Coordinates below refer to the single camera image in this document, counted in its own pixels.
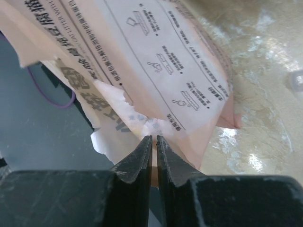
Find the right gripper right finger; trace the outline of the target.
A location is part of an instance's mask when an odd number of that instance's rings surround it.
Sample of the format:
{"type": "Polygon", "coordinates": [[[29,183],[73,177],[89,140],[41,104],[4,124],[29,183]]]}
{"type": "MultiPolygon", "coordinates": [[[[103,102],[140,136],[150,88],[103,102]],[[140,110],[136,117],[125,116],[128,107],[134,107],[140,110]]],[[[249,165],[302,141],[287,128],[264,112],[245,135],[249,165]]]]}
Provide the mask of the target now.
{"type": "Polygon", "coordinates": [[[285,175],[205,175],[157,137],[165,227],[300,227],[303,188],[285,175]]]}

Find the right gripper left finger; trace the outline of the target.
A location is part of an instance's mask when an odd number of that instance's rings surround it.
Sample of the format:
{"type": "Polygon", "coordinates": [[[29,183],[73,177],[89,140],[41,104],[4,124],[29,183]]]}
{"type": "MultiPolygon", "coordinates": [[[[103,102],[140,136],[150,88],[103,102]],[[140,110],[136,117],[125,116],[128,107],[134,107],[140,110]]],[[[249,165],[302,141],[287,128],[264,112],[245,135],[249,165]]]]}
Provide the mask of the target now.
{"type": "Polygon", "coordinates": [[[145,227],[152,137],[109,170],[15,171],[0,184],[3,227],[145,227]]]}

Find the pink cat litter bag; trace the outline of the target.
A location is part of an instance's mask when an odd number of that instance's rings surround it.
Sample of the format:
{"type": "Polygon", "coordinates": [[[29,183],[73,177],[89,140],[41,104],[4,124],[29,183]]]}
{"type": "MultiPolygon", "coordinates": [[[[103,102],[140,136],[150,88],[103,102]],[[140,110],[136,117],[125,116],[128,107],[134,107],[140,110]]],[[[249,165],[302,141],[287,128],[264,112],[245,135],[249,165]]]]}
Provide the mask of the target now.
{"type": "Polygon", "coordinates": [[[0,29],[72,89],[114,164],[161,135],[199,169],[214,128],[241,126],[231,62],[179,0],[3,0],[0,29]]]}

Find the clear plastic scoop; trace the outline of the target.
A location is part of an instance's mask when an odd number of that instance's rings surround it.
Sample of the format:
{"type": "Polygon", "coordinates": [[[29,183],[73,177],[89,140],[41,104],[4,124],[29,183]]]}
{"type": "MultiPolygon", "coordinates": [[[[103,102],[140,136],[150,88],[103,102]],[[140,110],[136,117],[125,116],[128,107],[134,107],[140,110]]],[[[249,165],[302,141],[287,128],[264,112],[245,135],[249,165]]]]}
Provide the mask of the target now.
{"type": "Polygon", "coordinates": [[[290,87],[294,92],[303,91],[303,71],[293,71],[289,74],[290,87]]]}

